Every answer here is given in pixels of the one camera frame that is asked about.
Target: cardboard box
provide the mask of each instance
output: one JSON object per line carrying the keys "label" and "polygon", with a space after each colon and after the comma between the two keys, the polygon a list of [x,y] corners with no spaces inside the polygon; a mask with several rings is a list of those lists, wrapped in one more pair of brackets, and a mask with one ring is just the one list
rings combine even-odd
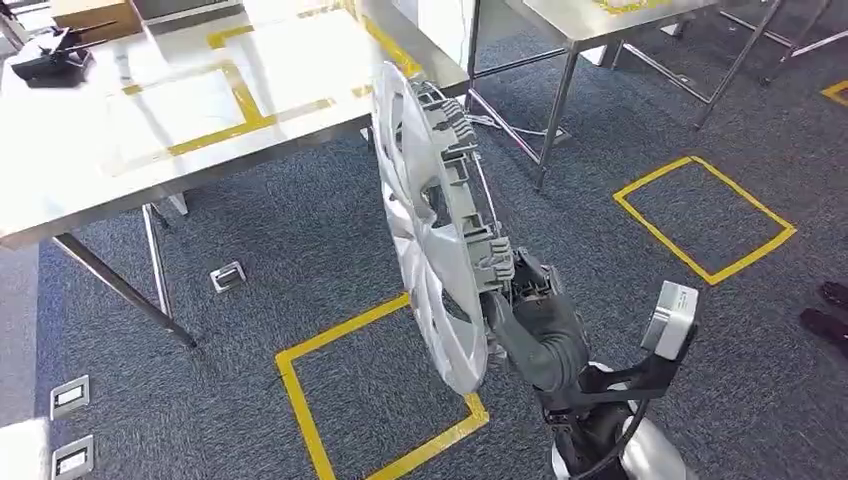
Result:
{"label": "cardboard box", "polygon": [[114,25],[83,34],[84,42],[113,40],[141,31],[141,22],[130,0],[50,0],[53,20],[60,27],[90,27],[115,21]]}

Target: stainless steel table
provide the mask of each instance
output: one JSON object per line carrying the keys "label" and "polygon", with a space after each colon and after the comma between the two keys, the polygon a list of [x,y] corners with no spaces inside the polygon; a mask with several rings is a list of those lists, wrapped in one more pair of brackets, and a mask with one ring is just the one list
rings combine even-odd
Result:
{"label": "stainless steel table", "polygon": [[[190,347],[170,313],[152,202],[366,127],[384,61],[451,95],[468,86],[385,2],[243,3],[233,17],[97,47],[77,88],[30,89],[8,63],[2,77],[0,246],[53,237]],[[70,233],[139,207],[161,308]]]}
{"label": "stainless steel table", "polygon": [[[571,79],[574,75],[574,68],[577,64],[578,54],[581,51],[591,48],[615,44],[617,45],[616,57],[621,53],[622,48],[634,53],[638,58],[645,61],[663,73],[677,86],[683,88],[688,93],[695,96],[705,105],[701,114],[696,121],[696,126],[700,127],[703,121],[709,115],[713,106],[718,102],[724,94],[731,80],[736,75],[739,67],[744,62],[748,52],[753,47],[757,39],[762,35],[764,26],[768,23],[777,9],[780,7],[783,0],[772,0],[766,18],[761,25],[756,28],[754,34],[748,41],[748,44],[737,57],[730,71],[722,79],[719,87],[712,95],[704,95],[694,90],[691,86],[682,82],[676,75],[672,74],[668,69],[640,52],[634,46],[625,44],[625,38],[632,38],[640,32],[665,27],[682,22],[690,21],[700,15],[708,12],[713,12],[719,6],[726,4],[739,4],[740,0],[647,0],[647,5],[636,9],[621,9],[615,10],[601,5],[594,0],[502,0],[508,4],[515,12],[527,19],[530,23],[540,28],[543,32],[552,36],[552,38],[562,48],[552,50],[534,57],[522,59],[516,62],[511,62],[507,65],[490,68],[483,72],[475,72],[475,60],[477,49],[477,32],[479,31],[478,20],[480,18],[480,9],[482,4],[487,3],[487,0],[477,0],[475,8],[475,19],[471,32],[471,48],[470,48],[470,65],[469,73],[472,80],[472,88],[469,94],[472,99],[479,103],[493,119],[515,140],[521,149],[540,166],[539,178],[537,180],[537,188],[541,189],[545,173],[548,169],[548,162],[551,155],[551,149],[557,137],[557,129],[560,119],[562,118],[563,109],[565,107],[568,89],[571,84]],[[551,58],[558,55],[566,55],[565,67],[562,74],[559,89],[556,92],[554,105],[551,110],[548,128],[545,131],[545,142],[542,147],[541,154],[537,154],[533,148],[521,136],[510,127],[503,118],[498,115],[497,111],[489,105],[478,92],[473,89],[473,81],[483,76],[493,75],[511,68],[517,68],[530,63],[535,63],[540,60]]]}

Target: black shoe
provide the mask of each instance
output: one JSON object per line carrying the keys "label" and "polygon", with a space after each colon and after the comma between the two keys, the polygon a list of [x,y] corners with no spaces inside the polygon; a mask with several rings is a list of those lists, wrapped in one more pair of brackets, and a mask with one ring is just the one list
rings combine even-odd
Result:
{"label": "black shoe", "polygon": [[824,282],[819,287],[819,294],[827,303],[848,310],[848,287],[836,282]]}
{"label": "black shoe", "polygon": [[801,326],[839,347],[842,355],[848,358],[848,325],[842,320],[808,308],[801,312]]}

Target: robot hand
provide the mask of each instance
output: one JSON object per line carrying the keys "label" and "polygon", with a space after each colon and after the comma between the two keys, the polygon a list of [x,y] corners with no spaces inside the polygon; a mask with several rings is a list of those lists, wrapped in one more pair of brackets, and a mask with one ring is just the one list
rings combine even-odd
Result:
{"label": "robot hand", "polygon": [[515,254],[513,304],[486,292],[483,315],[525,380],[545,392],[568,388],[588,364],[583,324],[556,269],[542,266],[524,248]]}

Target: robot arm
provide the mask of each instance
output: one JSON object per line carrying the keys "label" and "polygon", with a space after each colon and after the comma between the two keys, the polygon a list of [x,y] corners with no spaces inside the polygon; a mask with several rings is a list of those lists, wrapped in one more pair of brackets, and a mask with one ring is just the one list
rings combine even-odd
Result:
{"label": "robot arm", "polygon": [[[555,434],[558,480],[694,480],[680,454],[650,421],[647,402],[665,394],[696,327],[697,291],[663,284],[642,340],[650,355],[613,371],[589,362],[583,324],[553,267],[514,252],[511,302],[481,295],[483,314],[522,377],[536,390]],[[632,401],[639,400],[639,408]]]}
{"label": "robot arm", "polygon": [[516,256],[514,295],[522,300],[513,308],[503,295],[484,293],[483,315],[525,380],[545,392],[567,388],[589,362],[583,325],[556,270],[539,265],[526,249]]}

